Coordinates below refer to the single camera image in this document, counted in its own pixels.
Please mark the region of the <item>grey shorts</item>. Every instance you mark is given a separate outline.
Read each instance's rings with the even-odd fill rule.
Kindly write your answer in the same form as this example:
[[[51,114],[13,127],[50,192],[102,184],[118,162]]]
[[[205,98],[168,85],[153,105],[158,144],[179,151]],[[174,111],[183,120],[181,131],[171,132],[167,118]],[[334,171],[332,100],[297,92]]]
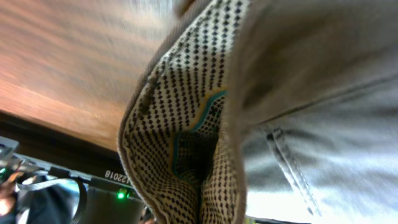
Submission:
[[[196,2],[118,152],[155,223],[396,223],[397,2]]]

